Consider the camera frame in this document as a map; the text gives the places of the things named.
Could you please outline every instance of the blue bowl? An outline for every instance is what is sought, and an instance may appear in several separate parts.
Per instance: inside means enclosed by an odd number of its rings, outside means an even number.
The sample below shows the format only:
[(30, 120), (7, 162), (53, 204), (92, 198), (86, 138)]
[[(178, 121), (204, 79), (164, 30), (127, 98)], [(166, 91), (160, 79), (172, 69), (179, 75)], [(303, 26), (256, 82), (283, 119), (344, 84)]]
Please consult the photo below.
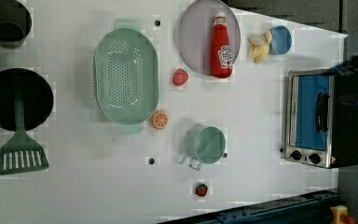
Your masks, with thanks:
[(284, 26), (277, 26), (269, 29), (272, 33), (272, 41), (269, 48), (269, 54), (285, 54), (292, 47), (292, 36), (289, 30)]

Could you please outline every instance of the bottle label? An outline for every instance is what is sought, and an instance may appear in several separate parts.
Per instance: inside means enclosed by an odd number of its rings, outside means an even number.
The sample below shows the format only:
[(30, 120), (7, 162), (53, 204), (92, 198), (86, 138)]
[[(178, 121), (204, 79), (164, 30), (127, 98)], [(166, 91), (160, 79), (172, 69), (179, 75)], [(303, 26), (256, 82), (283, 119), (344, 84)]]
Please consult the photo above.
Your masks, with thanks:
[(227, 26), (226, 18), (224, 17), (217, 17), (214, 19), (214, 25), (224, 25)]
[(219, 50), (220, 66), (222, 68), (232, 68), (232, 54), (229, 45), (224, 45)]

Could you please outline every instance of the red bottle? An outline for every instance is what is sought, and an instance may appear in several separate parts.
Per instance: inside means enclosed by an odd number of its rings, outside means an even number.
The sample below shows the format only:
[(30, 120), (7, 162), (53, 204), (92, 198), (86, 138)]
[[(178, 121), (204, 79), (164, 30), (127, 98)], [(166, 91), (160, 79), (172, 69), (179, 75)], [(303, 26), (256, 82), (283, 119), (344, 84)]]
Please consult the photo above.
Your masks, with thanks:
[(214, 19), (211, 45), (211, 71), (214, 77), (219, 78), (230, 77), (232, 73), (232, 54), (224, 12), (218, 12)]

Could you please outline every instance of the orange slice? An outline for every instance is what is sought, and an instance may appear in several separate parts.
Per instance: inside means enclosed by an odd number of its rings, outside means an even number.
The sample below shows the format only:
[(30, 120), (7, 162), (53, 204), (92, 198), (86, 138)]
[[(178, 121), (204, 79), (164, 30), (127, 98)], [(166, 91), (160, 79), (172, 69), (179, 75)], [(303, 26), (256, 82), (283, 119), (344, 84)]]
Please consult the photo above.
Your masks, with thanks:
[(156, 129), (163, 129), (165, 128), (165, 126), (167, 126), (168, 123), (168, 116), (167, 114), (165, 114), (162, 111), (158, 111), (154, 116), (153, 116), (153, 126)]

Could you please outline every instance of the black bowl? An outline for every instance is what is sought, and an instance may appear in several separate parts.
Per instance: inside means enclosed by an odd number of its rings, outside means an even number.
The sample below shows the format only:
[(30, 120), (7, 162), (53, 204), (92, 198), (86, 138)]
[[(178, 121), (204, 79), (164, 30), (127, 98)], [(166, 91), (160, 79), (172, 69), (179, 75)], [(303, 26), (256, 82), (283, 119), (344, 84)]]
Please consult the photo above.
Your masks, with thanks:
[(19, 86), (15, 87), (14, 83), (20, 83), (22, 88), (25, 130), (36, 128), (51, 113), (53, 92), (46, 80), (36, 72), (20, 68), (0, 72), (0, 127), (16, 130), (14, 92)]

